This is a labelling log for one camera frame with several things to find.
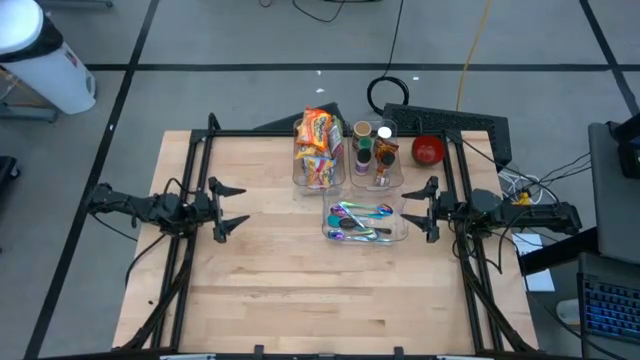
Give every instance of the wooden table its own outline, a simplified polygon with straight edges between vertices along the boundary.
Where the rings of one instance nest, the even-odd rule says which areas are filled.
[[[491,156],[485,132],[463,136]],[[165,133],[152,193],[162,192],[169,178],[181,177],[188,140],[187,131]],[[399,139],[403,190],[421,189],[431,175],[445,189],[442,165],[421,168],[413,162],[412,140]],[[321,233],[322,198],[300,196],[292,186],[291,138],[220,137],[213,144],[209,176],[247,189],[222,199],[225,218],[251,218],[227,244],[213,240],[211,225],[198,232],[181,352],[250,353],[263,344],[268,353],[390,354],[394,346],[408,354],[474,353],[460,264],[451,253],[454,236],[446,223],[440,224],[435,244],[427,244],[413,225],[407,239],[393,246],[331,243]],[[465,154],[472,186],[500,194],[494,164],[468,147]],[[428,201],[410,200],[405,212],[424,214],[427,206]],[[137,252],[157,236],[157,228],[144,226]],[[490,259],[497,259],[497,240],[484,241]],[[133,270],[114,345],[129,340],[153,309],[150,301],[157,303],[168,244]],[[489,266],[496,303],[525,341],[537,347],[515,251],[504,245],[504,274]],[[479,301],[478,307],[490,348]],[[163,345],[169,343],[173,315],[170,309]]]

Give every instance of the yellow cable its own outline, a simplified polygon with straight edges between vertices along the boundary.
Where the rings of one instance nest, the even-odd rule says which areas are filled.
[[[473,46],[471,46],[469,57],[467,57],[467,62],[464,63],[464,68],[462,68],[462,74],[460,75],[460,85],[458,85],[458,100],[456,101],[456,111],[460,111],[460,101],[462,100],[462,92],[464,91],[464,76],[467,74],[467,68],[469,67],[469,63],[471,62],[473,52],[476,50],[478,40],[480,40],[480,35],[482,35],[482,32],[484,31],[484,24],[487,22],[487,18],[489,17],[489,9],[491,9],[492,2],[493,0],[487,0],[487,6],[484,8],[484,14],[482,15],[482,20],[480,21],[478,32],[476,33],[476,39],[473,40]]]
[[[33,95],[33,93],[31,92],[31,90],[27,89],[26,86],[22,85],[20,83],[20,80],[18,80],[15,76],[10,76],[6,71],[0,69],[0,75],[4,76],[5,79],[11,81],[13,84],[17,86],[20,90],[22,90],[22,93],[27,95],[28,97],[30,97],[32,100],[34,100],[33,104],[23,104],[23,105],[34,105],[34,106],[40,106],[42,105],[42,101],[40,101],[40,99],[38,99],[35,95]]]

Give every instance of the white cylinder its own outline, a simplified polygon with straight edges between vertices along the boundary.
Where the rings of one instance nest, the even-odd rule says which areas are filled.
[[[0,56],[36,42],[43,19],[42,9],[33,0],[0,0]],[[0,65],[64,113],[77,114],[96,103],[95,78],[66,43],[46,55]]]

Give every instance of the clear plastic container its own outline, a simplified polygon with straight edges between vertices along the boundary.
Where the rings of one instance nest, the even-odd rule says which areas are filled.
[[[395,144],[398,143],[397,141],[398,127],[396,126],[395,122],[388,119],[381,119],[381,120],[374,120],[374,121],[367,121],[367,122],[371,125],[371,139],[373,140],[373,143],[374,143],[373,146],[375,146],[375,138],[377,137],[378,129],[380,129],[383,126],[386,126],[389,129],[391,129],[391,138],[389,138],[389,141]],[[389,188],[398,187],[404,183],[404,176],[402,175],[402,167],[400,166],[400,160],[398,155],[396,155],[396,161],[393,162],[393,164],[391,165],[391,168],[389,169],[389,181],[386,185],[380,186],[380,185],[374,184],[376,170],[378,167],[375,157],[371,159],[367,173],[364,175],[358,175],[355,171],[357,152],[356,150],[354,150],[354,145],[352,144],[352,142],[353,142],[353,137],[349,139],[349,146],[345,148],[345,151],[349,153],[349,162],[350,162],[349,177],[351,178],[351,183],[354,186],[358,188],[366,189],[369,191],[384,191]]]
[[[347,179],[347,171],[345,170],[345,157],[347,156],[346,154],[342,154],[342,156],[340,156],[337,159],[337,164],[334,167],[334,178],[333,178],[333,183],[329,186],[321,186],[321,185],[313,185],[313,186],[308,186],[307,185],[307,177],[305,175],[304,172],[304,162],[303,159],[296,159],[295,155],[298,153],[298,150],[300,149],[300,145],[298,145],[296,143],[296,137],[298,135],[298,126],[302,123],[302,119],[296,121],[293,124],[293,154],[291,156],[291,158],[293,159],[293,183],[296,184],[298,191],[300,192],[300,194],[302,195],[321,195],[322,192],[330,187],[334,187],[334,186],[342,186],[344,184],[344,181]],[[345,133],[346,128],[349,126],[347,125],[344,121],[342,121],[342,126],[343,126],[343,134]],[[346,138],[342,139],[342,146],[345,149],[345,152],[347,151],[347,146],[349,146],[349,142]]]
[[[335,242],[339,243],[372,243],[372,244],[392,244],[398,241],[402,241],[407,238],[409,233],[407,228],[407,222],[400,216],[404,212],[405,199],[400,196],[400,189],[390,189],[384,192],[372,192],[358,188],[330,188],[324,192],[323,206],[322,206],[322,233],[324,236]],[[340,202],[349,202],[366,208],[349,208],[351,213],[356,215],[360,222],[367,227],[376,227],[381,229],[391,230],[390,234],[377,232],[377,239],[370,241],[355,240],[349,238],[352,236],[358,237],[358,232],[362,229],[341,229],[340,227],[334,227],[336,218],[333,218],[334,226],[329,224],[329,216],[338,216],[337,213],[332,212],[331,208],[339,204]],[[370,218],[369,216],[375,216],[375,207],[380,205],[387,205],[391,207],[392,213],[389,216],[381,218]],[[341,231],[345,236],[345,239],[338,240],[329,236],[330,231]]]

